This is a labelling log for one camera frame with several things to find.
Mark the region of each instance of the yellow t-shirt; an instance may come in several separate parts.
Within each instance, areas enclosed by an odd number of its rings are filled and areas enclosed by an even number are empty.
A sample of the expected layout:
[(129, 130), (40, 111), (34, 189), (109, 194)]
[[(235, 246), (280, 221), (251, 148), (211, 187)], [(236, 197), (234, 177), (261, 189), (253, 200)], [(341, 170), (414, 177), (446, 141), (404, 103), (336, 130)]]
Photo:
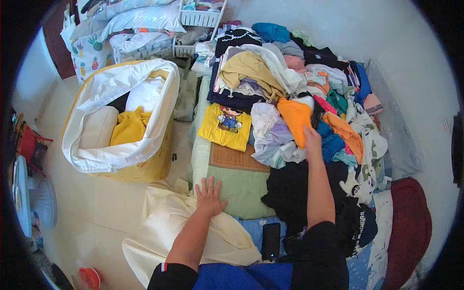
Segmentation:
[(251, 116), (214, 103), (208, 106), (198, 136), (232, 149), (245, 151)]

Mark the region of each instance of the red cushion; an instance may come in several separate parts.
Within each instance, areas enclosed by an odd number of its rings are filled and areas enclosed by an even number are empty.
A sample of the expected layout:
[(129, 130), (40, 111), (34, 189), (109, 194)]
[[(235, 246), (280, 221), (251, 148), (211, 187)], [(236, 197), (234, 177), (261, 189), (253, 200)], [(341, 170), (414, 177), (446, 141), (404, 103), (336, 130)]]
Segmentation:
[(382, 290), (397, 290), (424, 256), (432, 235), (432, 219), (424, 190), (413, 178), (392, 184), (393, 226)]

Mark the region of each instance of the yellow towel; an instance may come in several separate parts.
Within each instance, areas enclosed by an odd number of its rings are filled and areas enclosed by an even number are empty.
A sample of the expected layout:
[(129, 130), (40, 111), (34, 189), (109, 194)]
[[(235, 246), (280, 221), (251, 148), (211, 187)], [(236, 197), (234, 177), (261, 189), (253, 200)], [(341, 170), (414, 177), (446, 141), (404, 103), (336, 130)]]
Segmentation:
[(110, 146), (142, 140), (151, 113), (143, 113), (143, 108), (138, 107), (135, 112), (122, 112), (117, 115), (118, 124), (111, 135)]

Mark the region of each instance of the teal clothing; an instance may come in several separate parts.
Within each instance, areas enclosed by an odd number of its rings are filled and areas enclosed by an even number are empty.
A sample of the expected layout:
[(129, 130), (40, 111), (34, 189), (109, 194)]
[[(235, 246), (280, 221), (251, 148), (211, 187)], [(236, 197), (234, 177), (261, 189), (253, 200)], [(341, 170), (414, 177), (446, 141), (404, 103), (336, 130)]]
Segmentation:
[(327, 102), (337, 110), (338, 114), (347, 113), (348, 101), (344, 96), (337, 94), (335, 90), (329, 90), (329, 93), (327, 94)]

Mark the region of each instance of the pink clothing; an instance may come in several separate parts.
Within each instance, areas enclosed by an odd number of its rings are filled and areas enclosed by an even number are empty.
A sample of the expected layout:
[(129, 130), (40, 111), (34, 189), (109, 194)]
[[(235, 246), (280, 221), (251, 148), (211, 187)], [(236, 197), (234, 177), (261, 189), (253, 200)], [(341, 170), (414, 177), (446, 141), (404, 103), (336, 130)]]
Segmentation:
[(301, 59), (293, 55), (284, 55), (284, 59), (289, 69), (293, 69), (294, 71), (299, 73), (305, 73), (308, 71), (304, 67), (304, 59)]
[(337, 115), (337, 110), (335, 110), (334, 107), (332, 107), (331, 104), (329, 104), (326, 100), (321, 98), (318, 95), (313, 95), (313, 98), (321, 105), (321, 107), (326, 111), (334, 114), (335, 116)]

